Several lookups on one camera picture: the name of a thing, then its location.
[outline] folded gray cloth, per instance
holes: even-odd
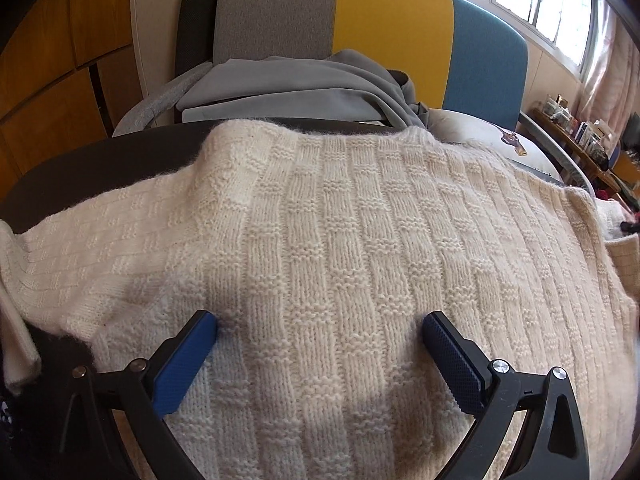
[[[230,59],[213,67],[176,107],[184,122],[301,117],[424,128],[428,111],[415,99],[406,74],[346,49],[324,60]]]

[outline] blue gripper pad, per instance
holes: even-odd
[[[210,312],[204,313],[156,375],[152,405],[158,417],[178,409],[216,342],[217,329],[216,317]]]
[[[422,341],[460,410],[473,416],[484,412],[486,403],[482,377],[434,313],[428,314],[422,322]]]

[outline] silver screw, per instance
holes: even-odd
[[[86,366],[82,366],[82,365],[75,367],[71,372],[71,375],[73,376],[74,379],[79,379],[80,377],[84,377],[85,374],[86,374]]]
[[[494,370],[499,374],[505,374],[509,371],[509,363],[502,359],[495,360],[493,363]]]
[[[561,381],[564,381],[566,379],[566,371],[564,370],[564,368],[561,368],[559,366],[554,368],[554,375]]]
[[[146,368],[146,359],[133,359],[129,363],[129,370],[132,372],[141,372]]]

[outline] sweater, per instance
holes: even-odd
[[[614,243],[637,277],[636,238]],[[3,329],[19,338],[22,318],[73,335],[101,371],[214,313],[218,341],[165,419],[207,479],[434,478],[472,419],[420,341],[433,310],[489,358],[567,370],[593,480],[630,447],[638,306],[593,201],[421,128],[343,137],[229,121],[177,173],[23,235],[3,224],[0,276]]]

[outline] yellow backrest panel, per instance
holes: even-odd
[[[406,72],[428,107],[442,108],[452,44],[452,0],[336,0],[334,53],[352,48]]]

